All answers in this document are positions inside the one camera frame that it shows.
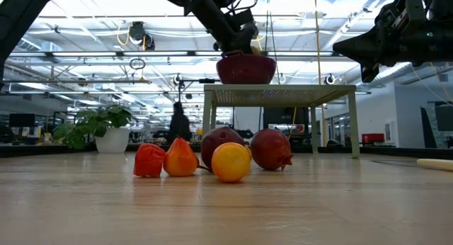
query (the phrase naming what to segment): ceiling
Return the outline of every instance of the ceiling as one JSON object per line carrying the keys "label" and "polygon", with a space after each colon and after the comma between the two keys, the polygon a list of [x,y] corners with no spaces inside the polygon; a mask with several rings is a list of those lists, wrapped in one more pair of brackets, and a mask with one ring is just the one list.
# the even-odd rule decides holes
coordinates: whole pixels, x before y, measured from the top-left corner
{"label": "ceiling", "polygon": [[[359,76],[358,64],[344,57],[332,57],[332,44],[368,31],[374,25],[374,18],[380,8],[392,1],[317,0],[315,14],[314,0],[258,0],[252,12],[260,34],[259,40],[254,40],[253,45],[262,51],[279,53],[277,65],[282,74],[280,83],[317,84],[317,15],[319,46],[324,54],[320,62],[321,76],[332,74],[344,81],[353,81]],[[252,0],[241,2],[241,6],[250,4]],[[268,10],[272,19],[266,15]],[[133,21],[144,22],[145,30],[155,40],[156,52],[162,54],[143,57],[139,47],[130,41],[124,44],[127,41],[127,29]],[[165,120],[171,115],[171,109],[164,108],[170,108],[174,98],[177,98],[173,84],[177,74],[183,79],[218,79],[216,63],[221,57],[212,52],[213,44],[212,36],[205,32],[194,16],[184,17],[183,9],[167,0],[54,0],[46,5],[23,36],[23,41],[14,53],[20,54],[11,55],[7,60],[5,79],[37,83],[78,79],[103,81],[82,86],[74,83],[46,86],[61,91],[58,97],[68,103],[74,100],[97,101],[100,104],[120,101],[137,110],[137,115],[148,115],[148,109],[157,108],[163,118],[156,120]],[[86,56],[92,52],[122,51],[137,53],[127,57]],[[173,51],[204,54],[178,56],[173,55]],[[46,59],[33,56],[36,52],[86,54]],[[145,68],[137,71],[131,69],[131,60],[140,56],[146,62]],[[48,88],[32,86],[12,84],[11,91],[49,91]],[[202,84],[186,86],[185,93],[191,93],[192,98],[183,96],[185,106],[194,109],[201,107]],[[95,96],[68,93],[83,91],[97,93]],[[137,93],[115,99],[112,91]],[[76,105],[91,106],[80,101]],[[231,115],[228,109],[221,111]],[[194,110],[191,116],[192,119],[198,119],[202,113]]]}

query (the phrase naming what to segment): person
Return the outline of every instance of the person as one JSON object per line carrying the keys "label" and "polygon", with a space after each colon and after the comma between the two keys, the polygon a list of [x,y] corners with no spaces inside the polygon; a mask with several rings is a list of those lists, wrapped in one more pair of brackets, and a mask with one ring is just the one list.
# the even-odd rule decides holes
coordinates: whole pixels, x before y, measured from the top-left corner
{"label": "person", "polygon": [[178,135],[190,141],[192,133],[190,132],[190,123],[186,115],[184,115],[183,104],[176,102],[173,104],[173,115],[171,116],[170,131],[167,136],[167,142],[173,143]]}

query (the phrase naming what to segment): potted plant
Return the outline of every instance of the potted plant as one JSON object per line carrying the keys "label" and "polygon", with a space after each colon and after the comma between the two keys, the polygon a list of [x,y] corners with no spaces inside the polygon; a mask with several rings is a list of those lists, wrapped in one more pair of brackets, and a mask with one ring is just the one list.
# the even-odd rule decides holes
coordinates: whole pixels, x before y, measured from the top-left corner
{"label": "potted plant", "polygon": [[54,138],[74,149],[85,147],[86,135],[94,135],[99,153],[123,153],[129,141],[130,130],[124,128],[133,119],[122,106],[77,113],[76,124],[61,124],[55,128]]}

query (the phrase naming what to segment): white pot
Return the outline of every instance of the white pot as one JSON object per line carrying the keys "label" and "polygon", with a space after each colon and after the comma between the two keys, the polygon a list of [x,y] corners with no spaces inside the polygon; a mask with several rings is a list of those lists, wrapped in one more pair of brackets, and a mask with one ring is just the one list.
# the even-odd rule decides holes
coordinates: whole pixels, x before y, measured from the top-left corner
{"label": "white pot", "polygon": [[96,147],[99,153],[124,153],[129,142],[127,128],[107,128],[104,137],[96,138]]}

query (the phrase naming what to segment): green leaves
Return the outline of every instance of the green leaves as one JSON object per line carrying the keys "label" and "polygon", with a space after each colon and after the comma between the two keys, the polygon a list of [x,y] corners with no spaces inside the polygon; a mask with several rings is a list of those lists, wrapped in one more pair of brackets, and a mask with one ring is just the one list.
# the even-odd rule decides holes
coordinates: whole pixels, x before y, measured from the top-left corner
{"label": "green leaves", "polygon": [[83,149],[86,135],[103,137],[107,128],[126,126],[132,114],[122,106],[111,106],[102,110],[83,110],[77,113],[77,124],[61,124],[54,130],[55,139],[63,139],[69,147]]}

